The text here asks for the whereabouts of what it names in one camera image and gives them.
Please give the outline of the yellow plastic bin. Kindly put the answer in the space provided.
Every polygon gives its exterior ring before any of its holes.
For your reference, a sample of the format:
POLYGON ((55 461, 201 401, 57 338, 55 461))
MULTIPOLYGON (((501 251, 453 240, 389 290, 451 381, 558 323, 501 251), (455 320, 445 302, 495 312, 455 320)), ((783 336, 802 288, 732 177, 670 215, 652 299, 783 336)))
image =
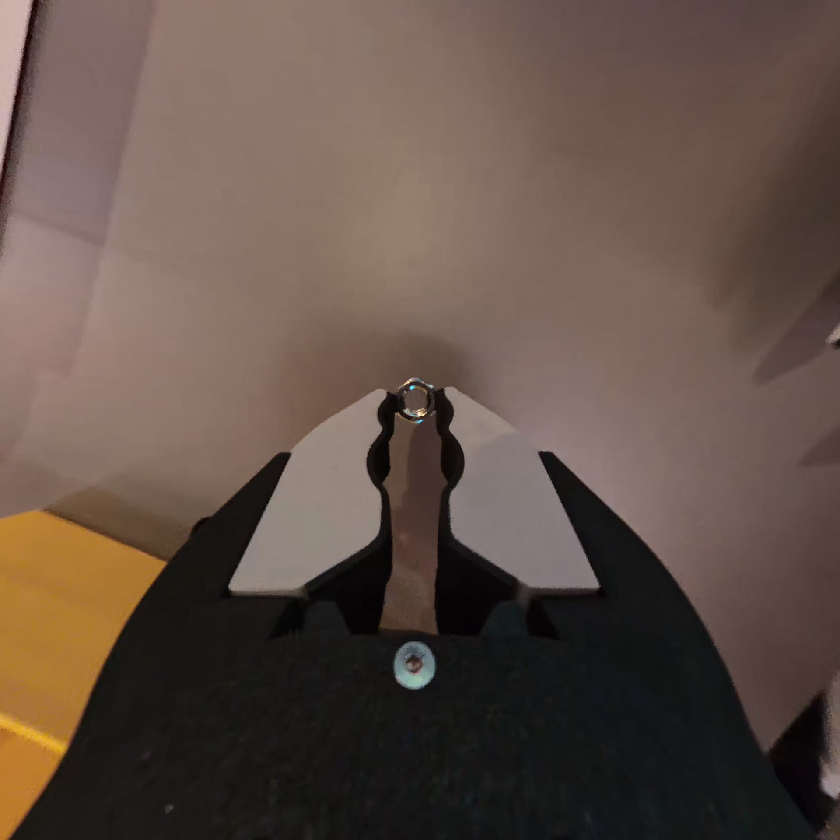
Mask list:
POLYGON ((1 838, 46 787, 164 562, 46 511, 1 520, 1 838))

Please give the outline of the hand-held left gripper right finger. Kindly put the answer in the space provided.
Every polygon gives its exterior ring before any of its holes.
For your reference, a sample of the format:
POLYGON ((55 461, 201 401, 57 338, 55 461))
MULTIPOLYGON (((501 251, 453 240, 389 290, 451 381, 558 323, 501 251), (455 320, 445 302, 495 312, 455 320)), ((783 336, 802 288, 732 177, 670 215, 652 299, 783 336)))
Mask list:
POLYGON ((530 593, 600 589, 539 451, 514 426, 453 387, 448 430, 464 457, 449 496, 457 543, 530 593))

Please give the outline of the grey desk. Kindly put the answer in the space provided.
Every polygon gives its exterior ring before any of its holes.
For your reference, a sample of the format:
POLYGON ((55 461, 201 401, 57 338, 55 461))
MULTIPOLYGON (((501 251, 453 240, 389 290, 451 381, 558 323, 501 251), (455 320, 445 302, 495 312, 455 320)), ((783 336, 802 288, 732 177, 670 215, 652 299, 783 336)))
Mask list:
POLYGON ((838 663, 838 2, 40 2, 2 515, 171 555, 453 385, 654 549, 765 744, 838 663))

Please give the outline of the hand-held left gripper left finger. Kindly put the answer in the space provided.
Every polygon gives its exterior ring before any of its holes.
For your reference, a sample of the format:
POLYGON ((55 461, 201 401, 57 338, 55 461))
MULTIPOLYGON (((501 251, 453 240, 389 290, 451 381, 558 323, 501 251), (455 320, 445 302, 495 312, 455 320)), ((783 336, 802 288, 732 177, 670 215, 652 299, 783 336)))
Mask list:
POLYGON ((228 584, 231 595, 301 594, 380 535, 384 503, 367 459, 388 396, 369 393, 292 448, 228 584))

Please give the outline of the silver hex nut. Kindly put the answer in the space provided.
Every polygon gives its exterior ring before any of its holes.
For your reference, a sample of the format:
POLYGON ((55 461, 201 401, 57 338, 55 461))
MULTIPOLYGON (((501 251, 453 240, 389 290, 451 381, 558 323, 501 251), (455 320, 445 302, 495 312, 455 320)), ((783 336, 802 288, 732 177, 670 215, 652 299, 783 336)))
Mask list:
POLYGON ((411 377, 396 389, 395 406, 402 419, 422 424, 435 414, 435 388, 419 377, 411 377))

